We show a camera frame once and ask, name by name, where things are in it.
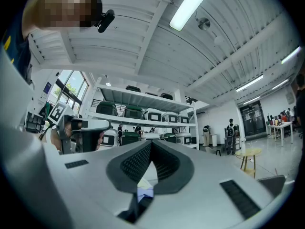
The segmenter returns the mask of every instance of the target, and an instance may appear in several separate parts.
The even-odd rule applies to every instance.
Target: fluorescent light
[[[272,88],[272,90],[274,90],[275,88],[278,88],[279,86],[285,84],[286,82],[288,82],[289,79],[284,80],[283,82],[279,83],[278,85],[276,85],[274,88]]]
[[[282,60],[282,64],[286,61],[290,60],[293,56],[295,56],[298,52],[301,51],[301,47],[296,48],[291,54],[289,54],[286,58]]]
[[[256,97],[256,98],[254,98],[254,99],[251,99],[251,100],[249,100],[249,101],[247,101],[247,102],[244,102],[243,104],[248,104],[248,103],[250,103],[250,102],[252,102],[252,101],[254,101],[254,100],[256,100],[256,99],[259,99],[261,96],[258,96],[258,97]]]
[[[261,76],[257,77],[256,79],[254,79],[253,81],[247,83],[246,85],[243,85],[242,87],[237,88],[236,91],[239,92],[239,91],[241,91],[241,90],[247,88],[248,86],[251,86],[251,85],[254,84],[255,82],[257,82],[257,81],[263,79],[263,77],[264,77],[264,75],[261,75]]]
[[[177,31],[181,31],[202,1],[203,0],[184,0],[173,16],[170,27],[173,27]]]

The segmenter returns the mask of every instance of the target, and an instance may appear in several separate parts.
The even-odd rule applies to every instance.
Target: black camera
[[[114,18],[114,11],[108,10],[106,13],[102,13],[100,21],[95,23],[94,26],[97,27],[99,33],[103,33],[114,20]]]

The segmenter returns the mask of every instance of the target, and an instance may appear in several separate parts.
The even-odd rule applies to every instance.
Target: white ceiling
[[[108,75],[112,85],[152,92],[180,88],[220,105],[267,94],[287,77],[293,79],[304,59],[301,52],[281,65],[301,42],[278,0],[204,0],[182,31],[169,22],[183,0],[102,1],[104,11],[116,14],[104,33],[96,28],[32,32],[30,48],[41,68]],[[197,26],[195,18],[202,17],[211,23],[206,31]],[[236,93],[261,74],[263,80]]]

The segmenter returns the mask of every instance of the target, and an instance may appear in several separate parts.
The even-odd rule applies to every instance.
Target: green storage box
[[[166,142],[170,143],[177,143],[177,137],[175,133],[165,133],[161,136],[161,140],[164,140]]]
[[[122,135],[122,146],[135,143],[140,140],[140,135],[135,132],[124,132]]]
[[[137,107],[137,106],[128,105],[128,106],[126,106],[126,108],[123,112],[123,117],[126,117],[126,118],[142,120],[142,116],[143,116],[142,108]]]
[[[100,102],[99,105],[96,107],[96,112],[104,115],[118,115],[115,104],[107,101]]]

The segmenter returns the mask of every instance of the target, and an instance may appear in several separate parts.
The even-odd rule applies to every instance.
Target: door
[[[263,110],[259,101],[240,108],[240,111],[243,117],[245,136],[266,131]]]

